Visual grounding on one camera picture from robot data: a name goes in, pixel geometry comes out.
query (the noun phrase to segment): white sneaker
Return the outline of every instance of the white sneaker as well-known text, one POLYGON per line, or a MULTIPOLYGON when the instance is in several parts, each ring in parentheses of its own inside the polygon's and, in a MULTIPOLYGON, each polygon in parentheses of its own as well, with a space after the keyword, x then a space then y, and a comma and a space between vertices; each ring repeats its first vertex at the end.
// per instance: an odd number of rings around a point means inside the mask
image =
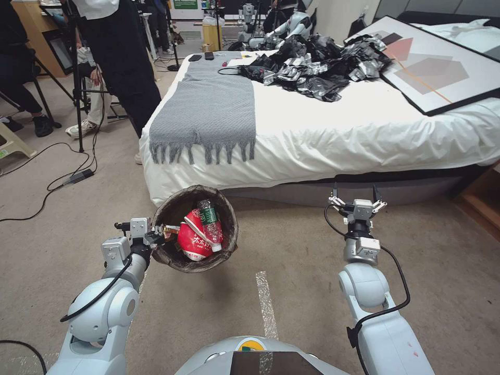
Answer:
MULTIPOLYGON (((93 132, 97 128, 97 124, 88 121, 87 119, 82 121, 82 136, 93 132)), ((71 138, 78 138, 78 125, 73 125, 65 130, 66 134, 71 138)))
POLYGON ((142 159, 141 159, 141 154, 140 154, 140 153, 137 153, 137 154, 134 156, 134 160, 135 160, 135 163, 136 163, 136 164, 142 165, 142 159))

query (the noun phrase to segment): white pillow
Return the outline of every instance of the white pillow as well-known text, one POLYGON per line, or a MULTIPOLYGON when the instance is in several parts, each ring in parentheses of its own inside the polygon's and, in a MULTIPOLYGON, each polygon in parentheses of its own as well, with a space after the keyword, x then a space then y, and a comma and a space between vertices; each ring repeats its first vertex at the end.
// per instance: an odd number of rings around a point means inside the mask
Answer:
POLYGON ((423 30, 439 35, 478 52, 486 52, 500 46, 500 29, 484 26, 489 19, 477 19, 469 23, 424 25, 413 23, 423 30))

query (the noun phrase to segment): white bed sheet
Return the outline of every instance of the white bed sheet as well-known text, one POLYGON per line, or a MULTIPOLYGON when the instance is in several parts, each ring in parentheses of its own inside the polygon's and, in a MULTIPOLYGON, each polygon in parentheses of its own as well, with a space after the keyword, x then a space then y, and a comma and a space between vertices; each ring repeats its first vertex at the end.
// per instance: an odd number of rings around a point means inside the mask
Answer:
POLYGON ((149 128, 188 65, 186 58, 140 139, 144 177, 157 206, 193 184, 266 188, 340 173, 488 165, 500 158, 500 99, 427 117, 382 80, 351 82, 335 103, 252 82, 257 131, 254 160, 242 162, 237 149, 232 164, 221 155, 219 165, 207 165, 203 148, 194 145, 194 165, 189 164, 186 151, 180 163, 155 164, 149 151, 149 128))

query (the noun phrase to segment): black shoe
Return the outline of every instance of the black shoe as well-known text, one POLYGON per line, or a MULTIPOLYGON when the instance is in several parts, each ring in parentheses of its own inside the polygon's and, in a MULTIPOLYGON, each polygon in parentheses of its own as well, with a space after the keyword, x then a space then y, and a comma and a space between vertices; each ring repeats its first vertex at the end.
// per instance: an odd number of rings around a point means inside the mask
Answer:
POLYGON ((23 125, 21 125, 20 123, 18 123, 17 121, 14 121, 12 120, 12 117, 9 116, 9 117, 6 117, 6 119, 9 121, 9 122, 4 122, 5 126, 8 127, 10 129, 10 131, 12 133, 18 131, 18 130, 21 130, 22 128, 24 128, 23 125))
POLYGON ((35 123, 35 134, 37 137, 47 136, 54 130, 46 116, 33 117, 33 122, 35 123))

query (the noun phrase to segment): abstract painting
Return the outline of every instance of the abstract painting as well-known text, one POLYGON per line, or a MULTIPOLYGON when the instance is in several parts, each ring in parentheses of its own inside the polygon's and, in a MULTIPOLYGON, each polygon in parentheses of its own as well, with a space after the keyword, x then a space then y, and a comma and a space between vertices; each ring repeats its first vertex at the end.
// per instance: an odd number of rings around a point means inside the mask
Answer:
POLYGON ((377 34, 393 60, 382 78, 428 116, 500 89, 500 62, 417 27, 386 16, 349 39, 364 34, 377 34))

